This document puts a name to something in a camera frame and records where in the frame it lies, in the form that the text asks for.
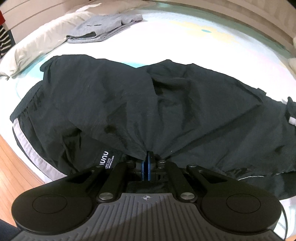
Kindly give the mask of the black track pants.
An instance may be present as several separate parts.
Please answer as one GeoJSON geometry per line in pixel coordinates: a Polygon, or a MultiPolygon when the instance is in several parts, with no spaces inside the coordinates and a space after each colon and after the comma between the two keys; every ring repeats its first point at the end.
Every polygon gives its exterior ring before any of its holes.
{"type": "Polygon", "coordinates": [[[295,196],[295,103],[194,64],[132,66],[62,55],[11,114],[14,134],[51,179],[149,151],[295,196]]]}

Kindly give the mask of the striped black white garment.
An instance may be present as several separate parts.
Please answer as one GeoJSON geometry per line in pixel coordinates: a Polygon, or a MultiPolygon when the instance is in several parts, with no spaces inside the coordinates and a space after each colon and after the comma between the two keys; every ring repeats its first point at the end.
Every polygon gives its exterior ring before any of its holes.
{"type": "Polygon", "coordinates": [[[1,25],[0,31],[0,54],[1,58],[11,49],[11,38],[8,31],[1,25]]]}

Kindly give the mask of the beige pillow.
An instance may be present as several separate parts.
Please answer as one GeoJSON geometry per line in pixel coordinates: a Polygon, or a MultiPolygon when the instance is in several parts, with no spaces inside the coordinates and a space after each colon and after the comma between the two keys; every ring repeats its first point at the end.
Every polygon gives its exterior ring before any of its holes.
{"type": "Polygon", "coordinates": [[[133,9],[148,8],[155,4],[153,1],[90,1],[89,3],[73,7],[67,11],[67,14],[88,11],[96,15],[113,15],[133,9]]]}
{"type": "Polygon", "coordinates": [[[1,61],[1,76],[17,75],[34,60],[63,44],[75,27],[92,16],[94,14],[89,11],[69,13],[34,30],[5,54],[1,61]]]}

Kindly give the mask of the floral rolled quilt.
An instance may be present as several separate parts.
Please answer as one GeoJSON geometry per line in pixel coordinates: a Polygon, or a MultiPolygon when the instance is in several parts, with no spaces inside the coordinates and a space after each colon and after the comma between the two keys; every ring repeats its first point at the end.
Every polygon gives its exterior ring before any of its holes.
{"type": "MultiPolygon", "coordinates": [[[[296,48],[296,37],[293,38],[293,46],[296,48]]],[[[290,58],[288,60],[290,68],[293,70],[294,73],[296,73],[296,58],[290,58]]]]}

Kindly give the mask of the folded grey garment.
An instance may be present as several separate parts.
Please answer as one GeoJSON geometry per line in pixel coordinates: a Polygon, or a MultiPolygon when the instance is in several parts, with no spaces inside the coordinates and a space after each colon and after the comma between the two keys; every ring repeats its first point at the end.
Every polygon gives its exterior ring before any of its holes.
{"type": "Polygon", "coordinates": [[[141,21],[138,14],[96,15],[71,30],[66,40],[71,44],[102,42],[141,21]]]}

